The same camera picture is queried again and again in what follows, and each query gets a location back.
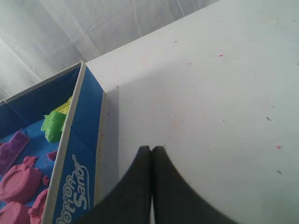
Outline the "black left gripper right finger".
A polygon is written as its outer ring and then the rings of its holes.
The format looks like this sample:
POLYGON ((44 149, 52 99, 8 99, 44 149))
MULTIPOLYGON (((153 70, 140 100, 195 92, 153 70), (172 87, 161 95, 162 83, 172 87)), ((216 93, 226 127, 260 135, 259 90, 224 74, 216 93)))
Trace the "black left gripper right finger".
POLYGON ((234 224, 183 179, 165 148, 152 150, 152 196, 156 224, 234 224))

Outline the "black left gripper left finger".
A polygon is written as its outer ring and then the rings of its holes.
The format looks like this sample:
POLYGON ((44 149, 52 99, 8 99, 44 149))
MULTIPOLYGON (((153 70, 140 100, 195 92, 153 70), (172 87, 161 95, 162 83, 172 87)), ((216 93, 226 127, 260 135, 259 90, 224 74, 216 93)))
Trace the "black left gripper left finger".
POLYGON ((151 150, 139 147, 128 171, 113 190, 74 224, 149 224, 151 150))

